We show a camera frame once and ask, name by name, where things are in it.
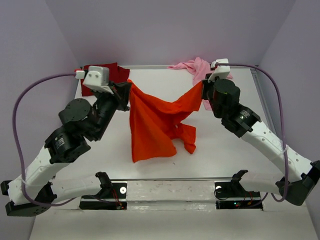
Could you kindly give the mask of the orange t-shirt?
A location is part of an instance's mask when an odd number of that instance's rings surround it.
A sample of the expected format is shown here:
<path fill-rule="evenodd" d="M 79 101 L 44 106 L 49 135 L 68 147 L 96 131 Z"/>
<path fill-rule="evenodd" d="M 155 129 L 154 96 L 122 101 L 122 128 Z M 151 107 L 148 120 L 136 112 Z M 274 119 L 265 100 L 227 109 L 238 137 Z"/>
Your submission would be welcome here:
<path fill-rule="evenodd" d="M 131 85 L 129 125 L 131 156 L 134 163 L 151 158 L 167 158 L 177 154 L 173 140 L 183 142 L 185 150 L 196 150 L 196 127 L 182 121 L 202 104 L 203 84 L 193 86 L 176 101 L 168 102 L 144 93 Z"/>

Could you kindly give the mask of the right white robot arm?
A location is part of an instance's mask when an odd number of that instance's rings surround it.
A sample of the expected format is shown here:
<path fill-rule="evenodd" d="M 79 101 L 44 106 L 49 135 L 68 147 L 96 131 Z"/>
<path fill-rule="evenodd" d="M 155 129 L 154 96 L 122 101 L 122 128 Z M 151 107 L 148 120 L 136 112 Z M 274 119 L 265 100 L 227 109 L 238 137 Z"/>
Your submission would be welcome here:
<path fill-rule="evenodd" d="M 301 156 L 280 140 L 250 108 L 239 103 L 240 89 L 229 79 L 210 74 L 202 80 L 202 99 L 209 101 L 213 115 L 226 130 L 262 153 L 280 174 L 260 174 L 246 169 L 232 176 L 230 190 L 235 196 L 246 192 L 280 195 L 301 206 L 320 179 L 320 163 Z"/>

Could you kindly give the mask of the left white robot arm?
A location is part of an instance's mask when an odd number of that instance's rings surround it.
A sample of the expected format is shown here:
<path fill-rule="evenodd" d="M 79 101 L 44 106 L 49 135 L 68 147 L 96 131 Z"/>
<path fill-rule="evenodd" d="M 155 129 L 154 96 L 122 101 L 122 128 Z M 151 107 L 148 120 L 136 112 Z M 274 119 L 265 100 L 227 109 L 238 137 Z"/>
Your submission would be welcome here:
<path fill-rule="evenodd" d="M 52 205 L 82 196 L 102 199 L 113 193 L 113 184 L 105 172 L 82 179 L 59 181 L 59 171 L 90 150 L 88 142 L 102 139 L 116 111 L 128 111 L 130 82 L 110 83 L 111 92 L 94 91 L 94 104 L 75 98 L 59 112 L 61 127 L 45 140 L 35 160 L 25 169 L 25 176 L 0 184 L 9 197 L 5 206 L 10 217 L 35 217 Z"/>

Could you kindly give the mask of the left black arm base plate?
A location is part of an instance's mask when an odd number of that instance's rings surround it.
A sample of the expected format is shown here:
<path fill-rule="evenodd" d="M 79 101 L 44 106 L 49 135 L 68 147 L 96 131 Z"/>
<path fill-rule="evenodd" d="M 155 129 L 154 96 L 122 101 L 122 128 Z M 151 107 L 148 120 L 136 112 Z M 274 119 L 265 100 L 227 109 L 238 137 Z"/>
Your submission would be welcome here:
<path fill-rule="evenodd" d="M 122 211 L 127 209 L 127 181 L 112 181 L 112 189 L 97 196 L 85 195 L 80 198 L 81 210 Z"/>

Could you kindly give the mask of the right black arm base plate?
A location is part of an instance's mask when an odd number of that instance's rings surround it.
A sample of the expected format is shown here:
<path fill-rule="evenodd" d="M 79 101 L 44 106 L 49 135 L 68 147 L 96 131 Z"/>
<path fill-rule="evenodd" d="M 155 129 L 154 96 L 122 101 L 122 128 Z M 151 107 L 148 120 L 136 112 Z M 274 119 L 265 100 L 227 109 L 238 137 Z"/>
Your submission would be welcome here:
<path fill-rule="evenodd" d="M 230 181 L 214 183 L 215 207 L 217 210 L 259 209 L 263 210 L 260 192 L 245 191 L 241 186 L 232 186 Z"/>

